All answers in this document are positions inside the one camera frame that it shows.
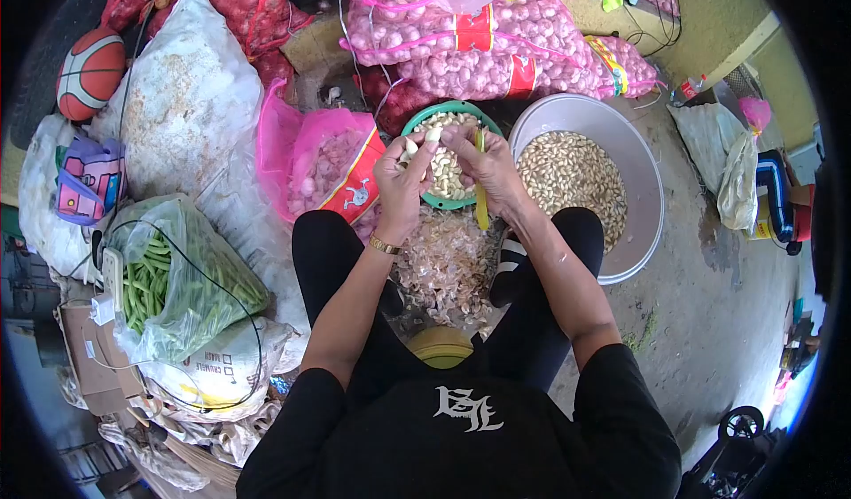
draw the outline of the peeled garlic clove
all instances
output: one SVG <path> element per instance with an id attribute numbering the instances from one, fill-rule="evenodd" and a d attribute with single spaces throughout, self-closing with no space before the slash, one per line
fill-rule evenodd
<path id="1" fill-rule="evenodd" d="M 437 142 L 440 141 L 440 134 L 443 132 L 443 128 L 438 126 L 437 128 L 431 128 L 428 132 L 425 133 L 425 140 Z"/>
<path id="2" fill-rule="evenodd" d="M 414 155 L 415 153 L 417 153 L 417 150 L 417 143 L 405 137 L 405 152 L 408 152 L 410 155 Z"/>

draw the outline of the basketball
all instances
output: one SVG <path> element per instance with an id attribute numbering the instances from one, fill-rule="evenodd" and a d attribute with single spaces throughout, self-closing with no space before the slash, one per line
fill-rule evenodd
<path id="1" fill-rule="evenodd" d="M 124 74 L 124 42 L 109 28 L 96 28 L 70 47 L 56 81 L 59 111 L 85 121 L 109 101 Z"/>

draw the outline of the gold wristwatch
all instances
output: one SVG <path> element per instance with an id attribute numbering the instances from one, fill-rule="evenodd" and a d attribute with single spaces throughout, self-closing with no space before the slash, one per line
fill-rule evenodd
<path id="1" fill-rule="evenodd" d="M 375 235 L 369 235 L 369 245 L 377 249 L 378 251 L 383 251 L 394 256 L 397 256 L 402 253 L 402 248 L 400 246 L 389 245 L 387 242 L 381 240 Z"/>

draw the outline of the broom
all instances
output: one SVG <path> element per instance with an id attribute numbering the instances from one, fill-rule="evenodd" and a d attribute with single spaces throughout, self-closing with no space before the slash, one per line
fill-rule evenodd
<path id="1" fill-rule="evenodd" d="M 151 434 L 155 439 L 163 442 L 169 450 L 182 458 L 184 462 L 192 466 L 197 472 L 209 477 L 214 483 L 231 490 L 236 489 L 237 479 L 239 479 L 240 473 L 238 469 L 230 464 L 221 462 L 197 445 L 184 444 L 177 440 L 174 436 L 168 434 L 167 430 L 147 419 L 147 417 L 139 416 L 135 408 L 128 407 L 127 410 L 136 418 L 136 421 L 151 430 Z"/>

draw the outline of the sneaker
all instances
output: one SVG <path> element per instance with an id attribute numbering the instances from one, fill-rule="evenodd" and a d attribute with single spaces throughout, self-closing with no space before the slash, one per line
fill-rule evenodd
<path id="1" fill-rule="evenodd" d="M 405 312 L 405 297 L 398 285 L 390 280 L 384 283 L 384 290 L 378 298 L 378 310 L 390 318 Z"/>
<path id="2" fill-rule="evenodd" d="M 515 270 L 526 261 L 526 249 L 510 228 L 502 234 L 500 253 L 496 257 L 496 274 L 490 285 L 490 302 L 495 308 L 504 307 L 513 302 L 520 293 Z"/>

